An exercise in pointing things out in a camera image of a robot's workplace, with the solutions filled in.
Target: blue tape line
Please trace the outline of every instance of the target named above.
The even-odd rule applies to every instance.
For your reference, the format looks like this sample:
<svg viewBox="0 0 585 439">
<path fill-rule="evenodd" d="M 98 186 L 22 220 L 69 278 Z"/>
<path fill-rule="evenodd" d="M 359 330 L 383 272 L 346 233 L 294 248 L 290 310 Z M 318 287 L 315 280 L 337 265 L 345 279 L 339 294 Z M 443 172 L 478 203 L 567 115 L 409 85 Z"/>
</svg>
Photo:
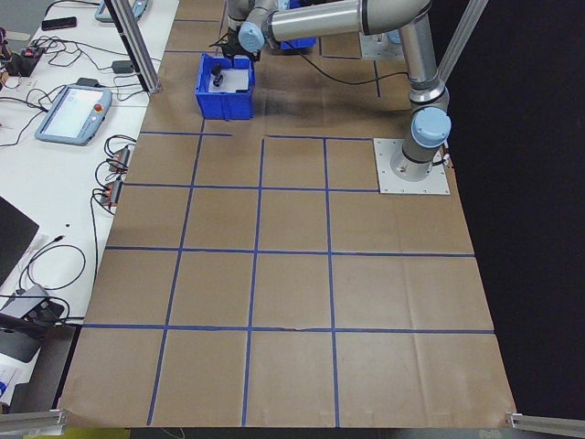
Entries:
<svg viewBox="0 0 585 439">
<path fill-rule="evenodd" d="M 215 136 L 215 137 L 231 137 L 232 134 L 225 133 L 196 133 L 188 131 L 141 131 L 140 134 L 161 134 L 161 135 L 200 135 L 200 136 Z"/>
<path fill-rule="evenodd" d="M 124 323 L 85 323 L 83 327 L 91 329 L 140 329 L 173 330 L 193 332 L 235 331 L 248 332 L 249 327 L 215 327 L 210 325 L 149 325 Z M 495 334 L 493 329 L 409 329 L 401 327 L 251 327 L 251 332 L 309 332 L 334 334 L 429 334 L 429 335 L 488 335 Z"/>
<path fill-rule="evenodd" d="M 248 254 L 304 254 L 326 256 L 329 252 L 311 250 L 249 250 L 249 249 L 199 249 L 189 247 L 141 247 L 109 245 L 106 250 L 142 252 L 209 252 L 209 253 L 248 253 Z M 475 258 L 473 253 L 400 253 L 400 252 L 331 252 L 333 256 L 367 256 L 385 258 Z"/>
<path fill-rule="evenodd" d="M 382 97 L 382 92 L 380 91 L 380 79 L 378 75 L 378 64 L 374 61 L 374 75 L 376 78 L 376 91 L 378 92 L 378 97 Z"/>
<path fill-rule="evenodd" d="M 195 23 L 219 23 L 218 20 L 206 20 L 206 19 L 199 20 L 196 18 L 175 18 L 174 21 L 189 21 L 189 22 L 195 22 Z"/>
<path fill-rule="evenodd" d="M 205 119 L 201 122 L 201 131 L 205 130 Z M 201 143 L 203 141 L 203 136 L 199 136 L 199 141 L 197 143 L 197 155 L 195 159 L 195 163 L 193 164 L 193 174 L 191 175 L 191 185 L 195 183 L 195 177 L 197 175 L 197 165 L 199 163 L 199 157 L 201 152 Z M 176 282 L 178 278 L 179 268 L 181 266 L 181 258 L 183 256 L 183 246 L 185 245 L 185 236 L 187 225 L 189 222 L 189 213 L 191 210 L 191 202 L 193 200 L 193 188 L 189 189 L 189 197 L 186 202 L 185 208 L 185 218 L 183 220 L 183 229 L 181 230 L 181 241 L 179 243 L 179 249 L 176 255 L 176 263 L 175 263 L 175 272 L 173 273 L 173 282 L 171 284 L 171 292 L 168 298 L 168 305 L 166 307 L 166 317 L 165 317 L 165 326 L 166 328 L 163 331 L 163 338 L 161 340 L 161 348 L 158 354 L 158 363 L 156 365 L 156 375 L 154 376 L 154 385 L 153 385 L 153 394 L 151 397 L 150 408 L 148 410 L 148 419 L 146 421 L 146 425 L 151 425 L 154 416 L 154 407 L 156 405 L 156 396 L 158 393 L 158 383 L 160 381 L 161 369 L 163 367 L 163 356 L 165 354 L 165 344 L 166 344 L 166 335 L 168 331 L 168 324 L 171 320 L 171 312 L 173 310 L 173 300 L 175 298 L 175 289 L 176 289 Z"/>
<path fill-rule="evenodd" d="M 358 58 L 358 57 L 341 57 L 338 55 L 322 55 L 322 57 L 325 59 L 360 59 L 361 60 L 361 58 Z"/>
<path fill-rule="evenodd" d="M 250 357 L 252 344 L 252 323 L 254 318 L 254 295 L 256 288 L 256 268 L 258 265 L 258 248 L 260 247 L 260 227 L 262 210 L 262 180 L 264 172 L 264 147 L 265 140 L 262 139 L 260 154 L 260 177 L 258 181 L 258 206 L 256 210 L 256 237 L 254 239 L 254 258 L 252 262 L 252 276 L 250 286 L 250 309 L 248 310 L 248 339 L 246 341 L 246 369 L 244 371 L 244 392 L 241 406 L 241 426 L 246 426 L 248 419 L 248 389 L 250 386 Z"/>
<path fill-rule="evenodd" d="M 165 329 L 165 325 L 125 324 L 125 323 L 84 323 L 83 327 L 93 329 Z"/>
<path fill-rule="evenodd" d="M 156 394 L 158 392 L 158 384 L 161 380 L 161 368 L 163 367 L 163 355 L 165 354 L 166 334 L 167 332 L 165 329 L 161 338 L 161 347 L 158 350 L 158 361 L 156 363 L 156 374 L 154 375 L 153 393 L 150 397 L 150 407 L 148 409 L 146 425 L 150 425 L 153 422 L 154 407 L 156 405 Z"/>
<path fill-rule="evenodd" d="M 331 135 L 285 135 L 285 134 L 267 134 L 266 136 L 273 139 L 315 139 L 372 142 L 371 137 L 335 137 Z"/>
<path fill-rule="evenodd" d="M 333 284 L 333 254 L 331 242 L 331 207 L 329 204 L 329 171 L 327 160 L 327 141 L 323 140 L 323 158 L 325 171 L 325 217 L 327 221 L 327 265 L 329 271 L 329 306 L 331 309 L 331 346 L 333 360 L 333 392 L 335 407 L 335 427 L 341 426 L 339 415 L 339 380 L 337 378 L 337 340 L 335 336 L 335 295 Z"/>
<path fill-rule="evenodd" d="M 127 252 L 178 252 L 178 247 L 137 247 L 123 245 L 106 245 L 105 250 L 127 251 Z"/>
<path fill-rule="evenodd" d="M 257 186 L 222 186 L 222 185 L 188 185 L 188 184 L 174 184 L 174 183 L 125 183 L 125 186 L 134 187 L 177 187 L 177 188 L 189 188 L 194 187 L 195 189 L 229 189 L 229 190 L 258 190 Z M 263 187 L 262 190 L 274 190 L 274 191 L 297 191 L 297 192 L 366 192 L 366 193 L 378 193 L 377 189 L 353 189 L 353 188 L 328 188 L 324 187 Z"/>
</svg>

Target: electrical connector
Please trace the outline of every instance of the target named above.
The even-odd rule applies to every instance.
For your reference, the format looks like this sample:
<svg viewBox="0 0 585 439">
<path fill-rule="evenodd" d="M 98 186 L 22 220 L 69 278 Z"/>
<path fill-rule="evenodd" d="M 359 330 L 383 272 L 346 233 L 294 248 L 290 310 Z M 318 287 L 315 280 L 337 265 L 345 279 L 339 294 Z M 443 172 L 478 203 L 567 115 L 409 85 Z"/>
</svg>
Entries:
<svg viewBox="0 0 585 439">
<path fill-rule="evenodd" d="M 118 205 L 118 200 L 122 194 L 123 181 L 121 177 L 116 178 L 111 183 L 107 184 L 104 193 L 101 196 L 100 204 L 109 208 L 114 208 Z"/>
<path fill-rule="evenodd" d="M 128 163 L 130 163 L 130 148 L 125 146 L 113 153 L 110 163 L 110 172 L 116 174 L 123 174 L 128 170 Z"/>
</svg>

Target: power adapter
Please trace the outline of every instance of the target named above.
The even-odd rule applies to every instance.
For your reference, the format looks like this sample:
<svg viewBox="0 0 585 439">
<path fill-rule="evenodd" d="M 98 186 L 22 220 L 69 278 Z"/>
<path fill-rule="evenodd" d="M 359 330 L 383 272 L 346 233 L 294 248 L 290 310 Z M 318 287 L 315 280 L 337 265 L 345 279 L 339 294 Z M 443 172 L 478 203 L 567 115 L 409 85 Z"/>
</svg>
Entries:
<svg viewBox="0 0 585 439">
<path fill-rule="evenodd" d="M 81 85 L 83 87 L 100 87 L 101 84 L 98 80 L 95 80 L 93 78 L 79 78 L 77 80 L 77 82 L 75 82 L 77 85 Z"/>
<path fill-rule="evenodd" d="M 112 70 L 114 73 L 134 73 L 134 66 L 131 61 L 114 61 L 112 63 Z"/>
<path fill-rule="evenodd" d="M 118 200 L 122 194 L 122 186 L 123 182 L 120 177 L 106 185 L 106 188 L 104 189 L 105 192 L 100 199 L 100 204 L 109 208 L 115 208 L 118 205 Z"/>
<path fill-rule="evenodd" d="M 112 161 L 110 162 L 110 172 L 122 173 L 128 169 L 130 162 L 130 148 L 124 148 L 113 153 Z"/>
</svg>

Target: object in bin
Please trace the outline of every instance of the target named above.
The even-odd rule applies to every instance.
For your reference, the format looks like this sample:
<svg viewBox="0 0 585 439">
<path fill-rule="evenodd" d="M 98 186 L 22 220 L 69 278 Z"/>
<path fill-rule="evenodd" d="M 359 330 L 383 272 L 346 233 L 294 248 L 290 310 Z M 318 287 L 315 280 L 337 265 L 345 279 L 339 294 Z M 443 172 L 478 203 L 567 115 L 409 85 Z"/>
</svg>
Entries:
<svg viewBox="0 0 585 439">
<path fill-rule="evenodd" d="M 219 87 L 221 82 L 223 82 L 223 75 L 221 74 L 221 66 L 216 64 L 213 69 L 211 69 L 211 74 L 213 75 L 213 85 Z"/>
</svg>

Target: blue crate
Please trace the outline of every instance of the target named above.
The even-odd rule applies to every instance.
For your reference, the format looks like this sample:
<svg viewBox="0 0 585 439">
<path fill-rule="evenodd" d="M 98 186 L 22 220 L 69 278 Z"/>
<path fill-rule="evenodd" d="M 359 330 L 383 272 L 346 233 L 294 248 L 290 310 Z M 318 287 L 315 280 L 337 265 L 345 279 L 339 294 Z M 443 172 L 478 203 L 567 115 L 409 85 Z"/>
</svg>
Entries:
<svg viewBox="0 0 585 439">
<path fill-rule="evenodd" d="M 206 119 L 241 120 L 254 117 L 252 91 L 256 78 L 254 68 L 248 58 L 234 59 L 233 68 L 248 71 L 248 89 L 235 93 L 210 93 L 211 70 L 219 64 L 222 69 L 232 69 L 231 61 L 225 58 L 210 57 L 207 53 L 201 55 L 201 64 L 197 75 L 195 97 Z"/>
<path fill-rule="evenodd" d="M 281 43 L 281 50 L 311 48 L 315 44 L 317 44 L 317 38 L 315 37 L 292 39 L 291 41 L 283 41 Z"/>
</svg>

